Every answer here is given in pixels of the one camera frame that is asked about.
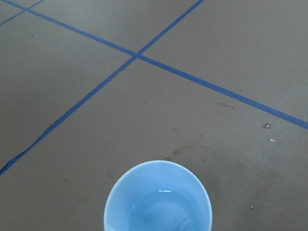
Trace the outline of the light blue plastic cup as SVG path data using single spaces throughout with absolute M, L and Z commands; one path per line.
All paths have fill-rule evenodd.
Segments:
M 115 183 L 103 226 L 106 231 L 209 231 L 212 208 L 191 171 L 170 161 L 148 161 Z

